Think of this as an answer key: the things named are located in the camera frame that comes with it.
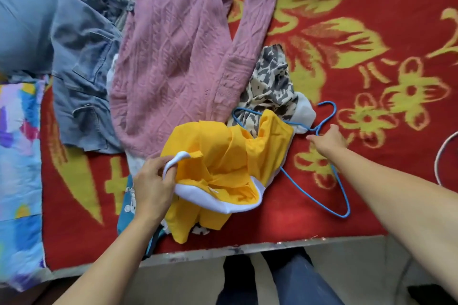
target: jeans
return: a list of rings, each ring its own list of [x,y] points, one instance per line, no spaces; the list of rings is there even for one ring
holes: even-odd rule
[[[301,247],[262,252],[277,287],[280,305],[344,305],[313,268]],[[257,305],[255,270],[247,255],[226,257],[224,288],[216,305]]]
[[[133,8],[133,0],[58,0],[51,26],[52,75],[63,144],[123,152],[111,123],[106,76]]]

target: blue clothes hanger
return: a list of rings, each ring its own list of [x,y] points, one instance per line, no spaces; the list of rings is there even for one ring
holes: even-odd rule
[[[300,126],[302,128],[305,128],[306,130],[310,131],[310,132],[315,132],[315,135],[318,135],[321,128],[323,127],[323,125],[328,122],[331,118],[333,118],[337,112],[337,106],[334,102],[332,101],[323,101],[321,103],[318,104],[318,106],[322,106],[322,105],[325,105],[325,104],[331,104],[333,107],[334,107],[334,110],[333,112],[328,116],[326,117],[325,119],[323,119],[323,121],[321,121],[320,124],[318,124],[315,128],[308,128],[306,127],[305,125],[301,124],[301,123],[295,123],[295,122],[290,122],[290,121],[283,121],[285,122],[286,124],[289,124],[291,126]],[[257,112],[257,111],[254,111],[254,110],[250,110],[250,109],[247,109],[245,107],[236,107],[234,110],[232,110],[232,117],[234,119],[235,122],[237,122],[237,124],[239,126],[241,126],[242,128],[245,129],[244,125],[242,125],[242,123],[240,122],[240,120],[237,118],[237,116],[235,115],[235,112],[236,111],[246,111],[246,112],[250,112],[250,113],[253,113],[255,115],[258,115],[258,116],[261,116],[262,113],[261,112]],[[340,218],[347,218],[349,215],[350,215],[350,203],[348,202],[348,198],[347,198],[347,193],[345,192],[345,189],[342,185],[342,182],[340,181],[340,178],[339,178],[339,175],[337,173],[337,170],[336,168],[334,167],[334,165],[330,164],[331,166],[331,169],[334,173],[334,176],[336,177],[337,179],[337,182],[339,183],[339,186],[340,186],[340,190],[342,191],[342,194],[343,194],[343,198],[345,199],[345,203],[347,205],[347,212],[346,214],[344,215],[340,215],[338,214],[337,212],[331,210],[330,208],[326,207],[325,205],[323,205],[322,203],[320,203],[317,199],[313,198],[309,193],[307,193],[306,191],[304,191],[292,178],[291,176],[288,175],[288,173],[285,171],[285,169],[283,169],[283,167],[280,167],[280,170],[286,175],[286,177],[293,183],[293,185],[295,185],[297,187],[297,189],[299,189],[302,193],[304,193],[308,198],[310,198],[312,201],[314,201],[316,204],[318,204],[319,206],[321,206],[323,209],[325,209],[326,211],[332,213],[333,215],[336,215],[337,217],[340,217]]]

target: leopard print garment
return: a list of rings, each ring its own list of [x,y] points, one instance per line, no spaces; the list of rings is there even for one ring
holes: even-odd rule
[[[289,78],[283,48],[281,45],[264,47],[248,86],[240,95],[238,106],[258,112],[270,109],[278,117],[289,120],[296,110],[298,100]],[[246,111],[236,111],[235,115],[251,135],[257,137],[260,116]],[[231,116],[227,125],[236,126],[237,122]]]

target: yellow shirt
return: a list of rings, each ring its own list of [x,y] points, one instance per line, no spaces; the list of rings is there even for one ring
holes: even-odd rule
[[[257,207],[286,158],[293,134],[293,128],[270,110],[260,118],[257,138],[240,126],[227,127],[221,122],[176,127],[161,153],[175,156],[186,151],[189,156],[178,163],[175,178],[175,193],[181,197],[174,195],[165,216],[175,241],[185,243],[197,222],[220,230],[230,217],[222,212]],[[200,200],[207,208],[199,206]],[[213,208],[212,202],[217,202],[218,208]]]

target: floor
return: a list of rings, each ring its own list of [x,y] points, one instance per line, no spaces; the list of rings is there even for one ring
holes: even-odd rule
[[[392,237],[309,246],[307,253],[318,272],[346,305],[412,305],[407,285],[434,282],[416,262],[405,275],[397,302],[396,286],[409,259]],[[277,291],[261,254],[250,256],[255,268],[259,305],[278,305]],[[124,304],[214,305],[223,288],[223,258],[142,268]]]

